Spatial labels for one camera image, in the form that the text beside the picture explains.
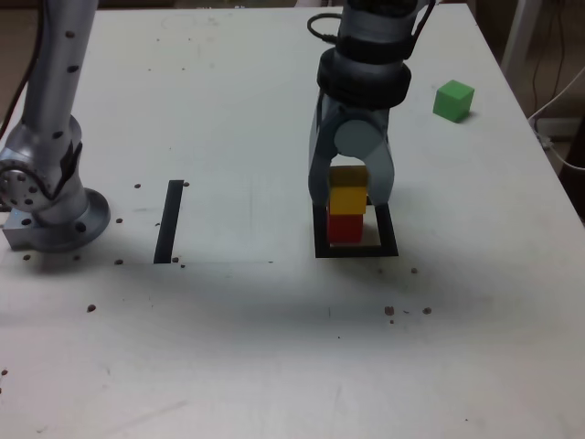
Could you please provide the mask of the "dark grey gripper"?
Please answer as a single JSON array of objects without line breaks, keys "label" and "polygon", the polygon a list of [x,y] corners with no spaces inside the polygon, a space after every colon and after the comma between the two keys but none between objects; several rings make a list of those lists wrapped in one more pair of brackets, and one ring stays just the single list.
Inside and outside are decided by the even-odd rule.
[{"label": "dark grey gripper", "polygon": [[309,144],[308,189],[315,206],[329,199],[329,168],[338,154],[359,159],[368,171],[368,196],[385,205],[394,185],[395,168],[389,148],[390,109],[370,110],[318,95]]}]

